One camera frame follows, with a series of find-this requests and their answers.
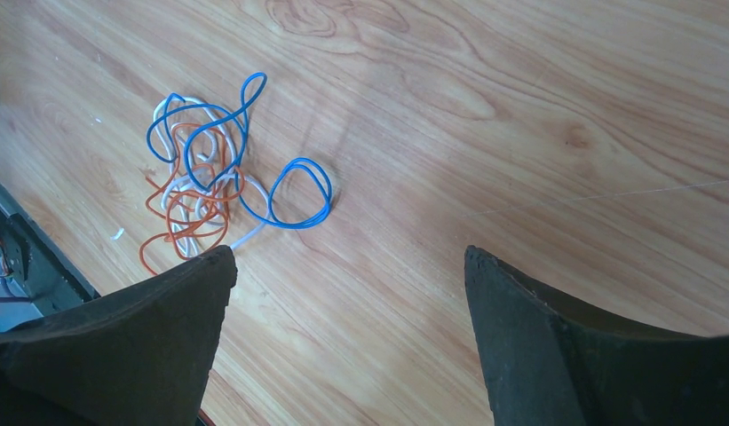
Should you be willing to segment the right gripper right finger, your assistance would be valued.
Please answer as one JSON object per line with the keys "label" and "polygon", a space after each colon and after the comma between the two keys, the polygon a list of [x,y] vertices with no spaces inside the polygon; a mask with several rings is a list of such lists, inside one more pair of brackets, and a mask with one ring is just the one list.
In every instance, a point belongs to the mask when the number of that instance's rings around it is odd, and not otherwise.
{"label": "right gripper right finger", "polygon": [[606,311],[470,246],[464,288],[498,425],[729,425],[729,335]]}

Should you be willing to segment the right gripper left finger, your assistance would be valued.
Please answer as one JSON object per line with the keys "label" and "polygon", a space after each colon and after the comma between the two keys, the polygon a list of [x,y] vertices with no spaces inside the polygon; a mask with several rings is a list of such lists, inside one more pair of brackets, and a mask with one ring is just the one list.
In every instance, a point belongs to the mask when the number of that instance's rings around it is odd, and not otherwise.
{"label": "right gripper left finger", "polygon": [[0,425],[194,425],[237,268],[220,246],[0,333]]}

